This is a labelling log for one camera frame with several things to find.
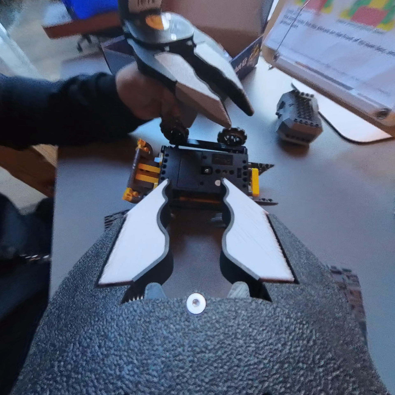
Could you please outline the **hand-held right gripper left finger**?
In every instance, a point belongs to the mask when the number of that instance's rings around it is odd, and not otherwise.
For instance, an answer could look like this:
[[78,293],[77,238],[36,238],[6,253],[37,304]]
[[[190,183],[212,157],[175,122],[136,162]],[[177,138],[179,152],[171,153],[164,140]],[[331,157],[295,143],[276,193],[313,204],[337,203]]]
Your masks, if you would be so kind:
[[98,277],[99,286],[133,284],[170,253],[171,181],[165,179],[125,215]]

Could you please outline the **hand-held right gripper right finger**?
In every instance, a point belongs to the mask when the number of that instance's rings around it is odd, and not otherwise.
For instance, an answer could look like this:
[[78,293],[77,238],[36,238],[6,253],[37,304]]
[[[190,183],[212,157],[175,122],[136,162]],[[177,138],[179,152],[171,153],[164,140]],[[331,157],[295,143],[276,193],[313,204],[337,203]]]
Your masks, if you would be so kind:
[[259,282],[294,282],[268,212],[228,179],[221,179],[221,191],[225,257]]

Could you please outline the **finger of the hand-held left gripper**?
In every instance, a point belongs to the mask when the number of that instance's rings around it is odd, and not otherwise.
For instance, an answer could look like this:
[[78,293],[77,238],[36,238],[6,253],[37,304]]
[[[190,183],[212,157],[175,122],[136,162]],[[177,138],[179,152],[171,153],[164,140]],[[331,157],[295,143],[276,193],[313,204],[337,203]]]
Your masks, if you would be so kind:
[[222,127],[231,127],[229,114],[220,97],[197,76],[183,57],[162,52],[155,55],[155,59],[175,77],[177,99]]
[[204,32],[194,33],[194,69],[222,98],[229,98],[246,115],[254,109],[222,47]]

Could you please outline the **yellow black toy car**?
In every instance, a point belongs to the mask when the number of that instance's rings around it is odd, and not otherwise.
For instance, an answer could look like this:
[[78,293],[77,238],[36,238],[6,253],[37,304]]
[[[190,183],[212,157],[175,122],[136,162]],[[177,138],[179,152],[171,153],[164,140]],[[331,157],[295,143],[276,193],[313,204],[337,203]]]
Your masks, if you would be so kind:
[[259,190],[259,176],[274,165],[249,160],[244,129],[224,128],[217,141],[189,138],[179,121],[162,122],[160,129],[169,143],[157,153],[148,141],[137,140],[124,201],[137,204],[169,180],[173,207],[219,209],[221,181],[227,179],[258,205],[278,205]]

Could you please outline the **person's left forearm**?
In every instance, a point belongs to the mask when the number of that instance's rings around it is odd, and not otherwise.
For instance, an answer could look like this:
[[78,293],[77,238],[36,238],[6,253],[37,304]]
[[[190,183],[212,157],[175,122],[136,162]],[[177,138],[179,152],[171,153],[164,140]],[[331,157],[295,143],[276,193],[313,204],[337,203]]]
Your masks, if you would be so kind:
[[106,73],[54,82],[0,76],[1,146],[111,142],[144,123],[122,103],[115,77]]

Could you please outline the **person's left hand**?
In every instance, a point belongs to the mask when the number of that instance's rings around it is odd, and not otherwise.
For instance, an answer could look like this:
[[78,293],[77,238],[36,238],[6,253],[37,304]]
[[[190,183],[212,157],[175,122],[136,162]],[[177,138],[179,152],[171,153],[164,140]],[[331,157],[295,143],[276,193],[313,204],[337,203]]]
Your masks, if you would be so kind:
[[141,120],[176,118],[190,128],[198,116],[197,111],[178,100],[163,84],[143,75],[136,63],[120,69],[115,84],[120,100]]

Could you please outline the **flat grey track strip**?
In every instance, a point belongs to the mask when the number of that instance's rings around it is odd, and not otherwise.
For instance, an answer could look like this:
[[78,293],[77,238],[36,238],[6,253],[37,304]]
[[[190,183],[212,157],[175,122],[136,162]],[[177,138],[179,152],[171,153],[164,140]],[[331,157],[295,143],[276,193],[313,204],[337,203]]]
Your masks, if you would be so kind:
[[118,211],[116,213],[113,213],[111,215],[106,215],[104,217],[104,229],[108,229],[112,226],[112,224],[120,219],[123,219],[125,217],[125,215],[130,211],[130,209],[127,210],[122,210],[122,211]]

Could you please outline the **open grey cardboard box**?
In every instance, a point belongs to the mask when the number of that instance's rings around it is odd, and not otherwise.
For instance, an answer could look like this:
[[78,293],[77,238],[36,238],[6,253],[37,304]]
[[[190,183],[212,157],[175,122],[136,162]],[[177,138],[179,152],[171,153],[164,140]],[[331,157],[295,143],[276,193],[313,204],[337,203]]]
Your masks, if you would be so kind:
[[[239,80],[243,80],[257,65],[262,46],[262,36],[273,1],[236,0],[181,0],[154,1],[163,12],[179,14],[205,33],[232,57],[230,64]],[[134,61],[132,47],[124,36],[101,44],[103,55],[111,73]],[[156,54],[159,66],[165,66],[174,77],[197,74],[180,55],[170,52]]]

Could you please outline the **large blue box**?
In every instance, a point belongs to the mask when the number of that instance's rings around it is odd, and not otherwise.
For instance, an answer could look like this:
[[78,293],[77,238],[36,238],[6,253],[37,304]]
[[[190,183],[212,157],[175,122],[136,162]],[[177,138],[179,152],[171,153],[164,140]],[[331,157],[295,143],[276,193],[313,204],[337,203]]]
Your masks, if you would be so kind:
[[62,0],[62,3],[73,20],[116,12],[118,9],[117,0]]

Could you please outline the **grey building block assembly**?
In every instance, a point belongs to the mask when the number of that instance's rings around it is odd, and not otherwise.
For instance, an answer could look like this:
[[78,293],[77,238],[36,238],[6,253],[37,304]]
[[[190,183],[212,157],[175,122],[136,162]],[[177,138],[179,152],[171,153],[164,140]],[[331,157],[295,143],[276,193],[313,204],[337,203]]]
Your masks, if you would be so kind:
[[276,107],[279,138],[287,143],[309,146],[323,132],[318,101],[313,94],[291,90]]

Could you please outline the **grey track strip right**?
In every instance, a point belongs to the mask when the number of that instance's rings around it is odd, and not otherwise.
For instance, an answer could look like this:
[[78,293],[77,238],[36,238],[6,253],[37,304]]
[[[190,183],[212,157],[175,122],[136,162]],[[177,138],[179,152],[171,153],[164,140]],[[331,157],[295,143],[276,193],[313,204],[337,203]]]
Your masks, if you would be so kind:
[[358,275],[351,269],[334,265],[324,266],[331,274],[340,292],[346,298],[352,315],[359,325],[363,343],[368,347],[366,313]]

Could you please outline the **printed instruction sheet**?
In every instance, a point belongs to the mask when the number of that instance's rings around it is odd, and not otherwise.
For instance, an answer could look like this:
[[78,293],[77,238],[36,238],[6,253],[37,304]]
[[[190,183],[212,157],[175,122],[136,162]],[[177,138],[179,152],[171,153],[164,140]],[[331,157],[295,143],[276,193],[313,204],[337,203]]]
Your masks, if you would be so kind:
[[286,1],[265,45],[347,89],[394,105],[394,1]]

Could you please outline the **instruction sheet on stand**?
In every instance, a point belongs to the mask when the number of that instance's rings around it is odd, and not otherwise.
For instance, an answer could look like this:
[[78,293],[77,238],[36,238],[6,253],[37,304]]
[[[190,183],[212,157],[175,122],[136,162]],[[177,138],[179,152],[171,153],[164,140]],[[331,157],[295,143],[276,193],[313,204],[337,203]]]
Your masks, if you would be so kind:
[[384,136],[380,136],[378,139],[375,137],[373,141],[387,139],[389,136],[394,137],[394,105],[384,106],[365,95],[349,90],[338,81],[332,80],[300,62],[292,62],[289,58],[280,55],[278,51],[265,45],[265,39],[285,3],[286,1],[278,1],[264,33],[262,52],[265,61],[382,131]]

